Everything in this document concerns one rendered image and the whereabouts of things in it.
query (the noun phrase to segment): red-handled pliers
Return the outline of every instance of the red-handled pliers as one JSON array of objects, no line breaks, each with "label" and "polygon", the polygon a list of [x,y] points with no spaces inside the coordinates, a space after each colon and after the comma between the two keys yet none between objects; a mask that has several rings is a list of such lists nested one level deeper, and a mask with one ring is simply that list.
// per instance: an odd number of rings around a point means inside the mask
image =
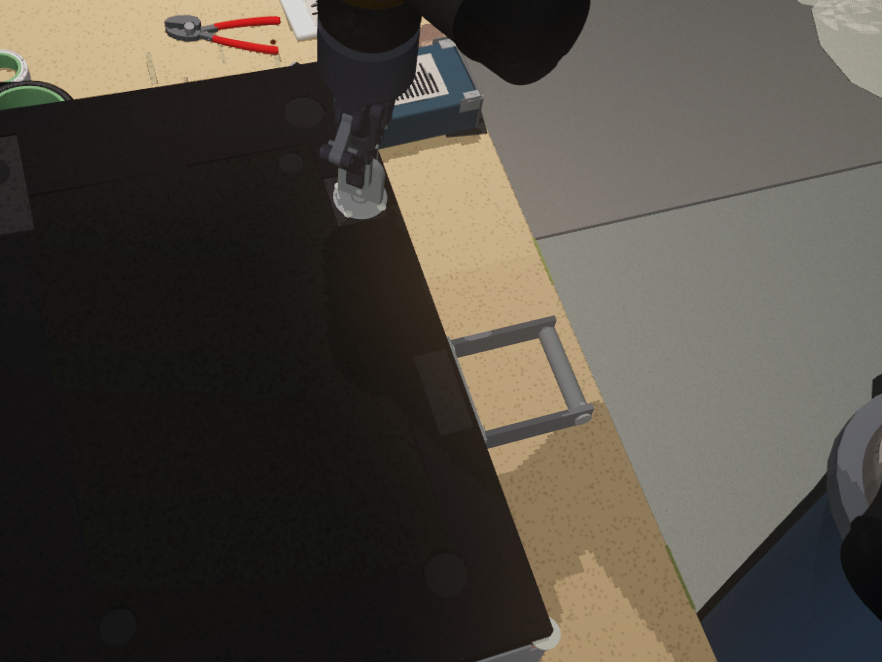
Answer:
[{"label": "red-handled pliers", "polygon": [[240,18],[236,21],[223,21],[221,23],[215,23],[214,25],[206,25],[203,28],[202,21],[195,16],[172,16],[165,21],[165,32],[169,37],[181,41],[206,39],[215,44],[241,48],[245,51],[257,51],[258,53],[278,55],[279,49],[276,46],[264,46],[263,44],[252,44],[247,41],[226,39],[225,37],[218,37],[215,32],[218,30],[226,30],[228,28],[244,28],[250,25],[278,25],[281,22],[282,19],[278,16],[261,16],[260,18]]}]

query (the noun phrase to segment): cork surface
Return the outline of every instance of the cork surface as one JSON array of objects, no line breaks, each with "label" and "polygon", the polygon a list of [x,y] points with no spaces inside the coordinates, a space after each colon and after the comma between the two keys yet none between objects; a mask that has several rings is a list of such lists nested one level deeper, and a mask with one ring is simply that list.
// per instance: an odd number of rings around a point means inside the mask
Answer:
[{"label": "cork surface", "polygon": [[[175,41],[163,22],[176,14],[206,25],[279,16],[278,26],[222,35],[275,40],[280,55]],[[315,41],[298,42],[270,0],[32,0],[4,13],[0,48],[22,55],[33,80],[74,99],[316,58]],[[490,136],[435,138],[382,157],[447,335],[555,315],[595,406],[587,425],[490,451],[548,613],[561,627],[560,644],[543,660],[714,660]],[[590,359],[591,348],[585,351]],[[538,341],[466,357],[462,367],[488,429],[564,408]]]}]

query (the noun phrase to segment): blue surface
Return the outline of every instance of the blue surface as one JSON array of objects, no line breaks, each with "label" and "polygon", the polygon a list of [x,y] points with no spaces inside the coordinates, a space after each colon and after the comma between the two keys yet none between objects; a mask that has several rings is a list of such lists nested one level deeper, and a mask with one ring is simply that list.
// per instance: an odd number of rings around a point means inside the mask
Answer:
[{"label": "blue surface", "polygon": [[459,52],[456,48],[441,48],[438,44],[432,44],[419,49],[420,55],[424,53],[432,54],[448,94],[396,105],[383,142],[380,143],[381,149],[473,129],[477,124],[477,109],[459,112],[463,93],[475,89]]},{"label": "blue surface", "polygon": [[704,618],[718,662],[878,662],[882,621],[854,594],[824,494]]}]

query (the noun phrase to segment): red handle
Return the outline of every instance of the red handle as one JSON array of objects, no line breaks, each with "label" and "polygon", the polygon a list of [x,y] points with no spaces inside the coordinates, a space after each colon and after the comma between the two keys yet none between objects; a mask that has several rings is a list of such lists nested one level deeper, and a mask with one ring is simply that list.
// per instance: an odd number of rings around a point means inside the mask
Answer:
[{"label": "red handle", "polygon": [[235,21],[221,21],[215,23],[214,27],[218,30],[226,30],[228,28],[247,28],[252,25],[278,25],[282,22],[278,16],[261,16],[260,18],[240,18]]},{"label": "red handle", "polygon": [[218,37],[214,35],[211,38],[214,44],[223,44],[224,46],[232,46],[233,48],[241,48],[243,51],[257,51],[258,53],[269,53],[270,55],[278,55],[278,46],[264,46],[263,44],[252,44],[248,41],[237,41],[235,39],[227,39],[226,37]]}]

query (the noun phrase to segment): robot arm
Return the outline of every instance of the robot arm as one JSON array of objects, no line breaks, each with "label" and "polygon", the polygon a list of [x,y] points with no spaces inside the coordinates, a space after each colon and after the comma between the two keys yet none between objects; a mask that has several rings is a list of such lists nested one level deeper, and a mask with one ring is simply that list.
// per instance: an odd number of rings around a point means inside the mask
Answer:
[{"label": "robot arm", "polygon": [[529,85],[570,51],[589,5],[590,0],[321,0],[317,64],[334,95],[337,135],[319,156],[339,168],[338,190],[376,208],[372,215],[385,209],[385,173],[376,156],[395,100],[413,82],[423,16],[466,56],[506,82]]}]

